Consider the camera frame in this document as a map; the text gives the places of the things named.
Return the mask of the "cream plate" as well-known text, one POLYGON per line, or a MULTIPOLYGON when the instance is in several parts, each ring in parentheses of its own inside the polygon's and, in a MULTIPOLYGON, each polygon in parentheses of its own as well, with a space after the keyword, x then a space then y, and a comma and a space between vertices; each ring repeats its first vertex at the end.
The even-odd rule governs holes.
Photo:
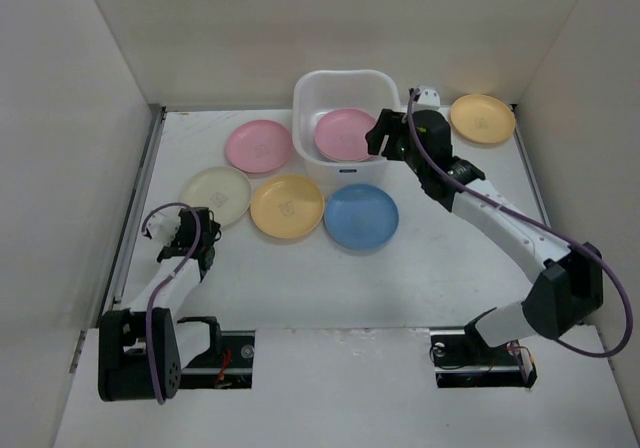
POLYGON ((238 221, 249 208, 252 187, 249 178, 230 166, 205 169, 182 187, 179 201, 189 206, 207 207, 221 226, 238 221))

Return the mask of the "blue plate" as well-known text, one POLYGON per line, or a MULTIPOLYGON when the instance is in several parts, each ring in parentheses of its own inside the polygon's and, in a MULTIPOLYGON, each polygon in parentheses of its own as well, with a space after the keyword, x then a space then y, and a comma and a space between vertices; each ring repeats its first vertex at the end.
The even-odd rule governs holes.
POLYGON ((384 190, 351 184, 328 199, 324 224, 333 240, 352 251, 374 251, 391 240, 399 226, 399 210, 384 190))

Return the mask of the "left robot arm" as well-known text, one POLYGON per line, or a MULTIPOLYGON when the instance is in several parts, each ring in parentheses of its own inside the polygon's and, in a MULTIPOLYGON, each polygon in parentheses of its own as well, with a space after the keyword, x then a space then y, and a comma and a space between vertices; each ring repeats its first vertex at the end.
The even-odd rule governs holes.
POLYGON ((98 394, 105 402, 154 400, 179 390, 182 368, 196 357, 211 364, 225 349, 214 316, 183 317, 187 297, 212 267, 221 225, 207 207, 174 202, 175 215, 160 206, 144 219, 143 236, 162 245, 152 281, 127 305, 105 312, 99 322, 98 394))

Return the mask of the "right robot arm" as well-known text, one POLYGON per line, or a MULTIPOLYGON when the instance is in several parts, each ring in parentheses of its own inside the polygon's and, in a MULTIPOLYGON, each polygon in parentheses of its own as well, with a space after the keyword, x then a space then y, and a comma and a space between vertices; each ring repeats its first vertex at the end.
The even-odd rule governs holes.
POLYGON ((600 308, 604 297, 598 251, 588 244, 573 248, 508 215, 511 204, 484 173, 454 155, 443 115, 422 110, 414 118, 410 124, 405 114, 382 110, 365 136, 369 153, 405 162, 429 198, 480 230, 532 284, 523 300, 486 311, 465 326, 466 356, 485 363, 511 341, 535 335, 557 340, 600 308))

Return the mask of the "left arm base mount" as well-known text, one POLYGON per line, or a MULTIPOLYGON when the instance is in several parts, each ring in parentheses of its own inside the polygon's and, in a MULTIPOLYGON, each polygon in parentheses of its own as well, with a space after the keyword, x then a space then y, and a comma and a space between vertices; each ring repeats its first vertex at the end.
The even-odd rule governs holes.
POLYGON ((182 369, 180 390, 244 390, 253 382, 256 332, 222 331, 220 347, 194 358, 182 369))

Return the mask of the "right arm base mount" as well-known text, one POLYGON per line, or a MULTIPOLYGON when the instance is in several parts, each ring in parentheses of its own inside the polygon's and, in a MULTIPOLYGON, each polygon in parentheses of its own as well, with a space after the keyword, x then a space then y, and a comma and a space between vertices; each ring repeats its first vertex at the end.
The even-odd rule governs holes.
POLYGON ((436 332, 431 336, 429 357, 441 389, 531 389, 538 379, 532 353, 519 341, 476 350, 463 333, 436 332))

